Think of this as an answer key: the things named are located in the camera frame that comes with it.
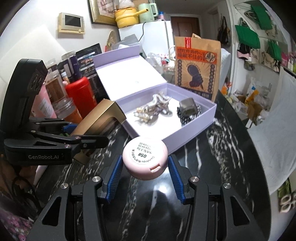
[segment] yellow pot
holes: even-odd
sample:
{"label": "yellow pot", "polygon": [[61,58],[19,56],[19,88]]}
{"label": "yellow pot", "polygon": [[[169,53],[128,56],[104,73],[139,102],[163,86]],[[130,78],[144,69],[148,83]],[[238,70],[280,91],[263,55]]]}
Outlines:
{"label": "yellow pot", "polygon": [[118,28],[135,25],[139,23],[139,15],[148,12],[148,9],[143,9],[137,12],[134,7],[124,8],[115,12],[115,21]]}

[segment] round pink container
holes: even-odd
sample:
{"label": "round pink container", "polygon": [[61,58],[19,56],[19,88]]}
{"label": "round pink container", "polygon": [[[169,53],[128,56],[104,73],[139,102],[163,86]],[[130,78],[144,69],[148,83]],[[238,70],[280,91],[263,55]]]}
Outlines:
{"label": "round pink container", "polygon": [[38,118],[44,118],[44,117],[56,118],[57,117],[52,107],[52,104],[50,102],[48,93],[45,88],[45,84],[42,85],[39,94],[36,95],[31,111],[33,116]]}
{"label": "round pink container", "polygon": [[161,140],[136,137],[125,146],[122,159],[133,177],[152,180],[166,169],[168,149]]}

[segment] mint green kettle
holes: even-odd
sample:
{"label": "mint green kettle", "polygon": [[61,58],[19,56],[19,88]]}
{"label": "mint green kettle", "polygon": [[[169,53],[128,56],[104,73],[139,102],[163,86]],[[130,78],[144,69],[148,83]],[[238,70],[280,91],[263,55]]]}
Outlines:
{"label": "mint green kettle", "polygon": [[148,12],[142,13],[140,17],[140,23],[154,22],[154,18],[158,16],[158,9],[156,3],[142,3],[138,6],[139,11],[148,9]]}

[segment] silver brooch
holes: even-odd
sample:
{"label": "silver brooch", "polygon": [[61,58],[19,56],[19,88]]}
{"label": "silver brooch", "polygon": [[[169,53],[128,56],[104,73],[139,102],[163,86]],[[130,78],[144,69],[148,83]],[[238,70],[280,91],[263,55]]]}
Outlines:
{"label": "silver brooch", "polygon": [[170,112],[168,104],[171,98],[172,97],[165,96],[163,93],[154,94],[153,100],[137,108],[134,112],[134,116],[148,123],[152,120],[153,116],[157,116],[160,113],[168,114]]}

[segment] pink compact case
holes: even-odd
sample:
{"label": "pink compact case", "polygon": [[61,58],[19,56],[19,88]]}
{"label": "pink compact case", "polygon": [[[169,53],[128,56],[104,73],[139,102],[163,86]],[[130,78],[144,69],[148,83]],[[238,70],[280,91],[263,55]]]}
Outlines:
{"label": "pink compact case", "polygon": [[168,149],[162,140],[136,137],[125,146],[122,159],[133,177],[152,180],[166,169]]}

